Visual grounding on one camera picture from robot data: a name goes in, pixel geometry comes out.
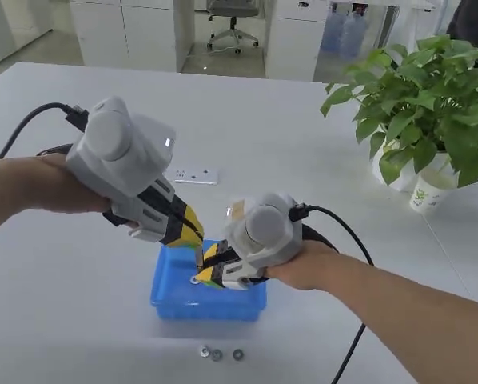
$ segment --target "blue container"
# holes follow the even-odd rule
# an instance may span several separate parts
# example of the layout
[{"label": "blue container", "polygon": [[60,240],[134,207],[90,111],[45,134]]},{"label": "blue container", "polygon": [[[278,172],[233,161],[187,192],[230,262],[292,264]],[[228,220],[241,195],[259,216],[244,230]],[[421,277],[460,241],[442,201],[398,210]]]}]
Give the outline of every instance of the blue container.
[{"label": "blue container", "polygon": [[361,45],[364,42],[368,23],[364,16],[353,12],[349,15],[344,24],[344,32],[341,40],[341,58],[353,60],[357,58],[361,51]]},{"label": "blue container", "polygon": [[322,51],[332,54],[338,54],[340,52],[345,19],[346,16],[344,14],[340,14],[336,9],[330,7],[325,23],[325,33],[321,42]]},{"label": "blue container", "polygon": [[[204,250],[215,241],[205,240]],[[265,284],[248,290],[191,284],[197,273],[194,250],[163,246],[153,276],[150,302],[163,320],[234,320],[254,322],[267,303]]]}]

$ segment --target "water bottle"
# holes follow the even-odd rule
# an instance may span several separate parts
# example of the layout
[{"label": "water bottle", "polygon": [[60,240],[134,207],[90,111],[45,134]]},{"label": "water bottle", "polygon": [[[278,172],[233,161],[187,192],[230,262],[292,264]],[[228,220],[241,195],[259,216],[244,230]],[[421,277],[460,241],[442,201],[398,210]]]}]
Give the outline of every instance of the water bottle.
[{"label": "water bottle", "polygon": [[325,23],[325,34],[321,42],[321,50],[338,54],[341,50],[341,38],[344,31],[345,15],[337,12],[337,4],[333,4]]},{"label": "water bottle", "polygon": [[367,21],[358,10],[352,12],[345,21],[341,39],[340,55],[345,60],[353,60],[360,54],[367,31]]}]

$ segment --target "office chair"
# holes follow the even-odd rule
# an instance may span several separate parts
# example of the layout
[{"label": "office chair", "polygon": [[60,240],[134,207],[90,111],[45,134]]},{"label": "office chair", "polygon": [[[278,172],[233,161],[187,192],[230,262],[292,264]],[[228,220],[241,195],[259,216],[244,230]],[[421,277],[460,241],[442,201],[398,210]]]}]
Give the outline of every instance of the office chair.
[{"label": "office chair", "polygon": [[213,43],[222,38],[232,37],[237,48],[235,49],[236,54],[241,53],[241,48],[239,47],[239,40],[247,38],[253,42],[253,46],[258,46],[258,38],[247,34],[242,30],[236,29],[237,18],[253,18],[259,14],[259,7],[254,0],[208,0],[208,11],[210,12],[209,20],[213,19],[213,16],[224,16],[230,18],[230,28],[224,30],[219,34],[211,34],[209,43],[207,44],[207,49],[213,49]]}]

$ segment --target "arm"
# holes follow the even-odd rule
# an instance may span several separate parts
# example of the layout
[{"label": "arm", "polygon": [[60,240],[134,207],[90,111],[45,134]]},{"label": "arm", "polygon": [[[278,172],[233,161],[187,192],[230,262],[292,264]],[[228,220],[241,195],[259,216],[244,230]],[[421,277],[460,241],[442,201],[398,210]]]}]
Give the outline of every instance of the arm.
[{"label": "arm", "polygon": [[478,303],[306,242],[268,276],[341,300],[423,384],[478,384]]},{"label": "arm", "polygon": [[72,176],[62,155],[0,160],[0,225],[29,208],[102,212],[109,203]]}]

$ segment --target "hand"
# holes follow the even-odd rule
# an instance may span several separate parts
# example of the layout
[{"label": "hand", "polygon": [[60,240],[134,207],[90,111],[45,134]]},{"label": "hand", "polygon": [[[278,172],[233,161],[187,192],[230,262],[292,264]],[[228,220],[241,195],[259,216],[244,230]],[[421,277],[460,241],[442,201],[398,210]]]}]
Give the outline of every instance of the hand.
[{"label": "hand", "polygon": [[304,241],[301,252],[290,262],[271,266],[266,271],[268,278],[277,278],[297,290],[315,290],[323,286],[323,271],[330,256],[338,255],[322,242]]},{"label": "hand", "polygon": [[83,186],[67,169],[65,155],[22,158],[27,207],[62,213],[105,212],[110,202]]}]

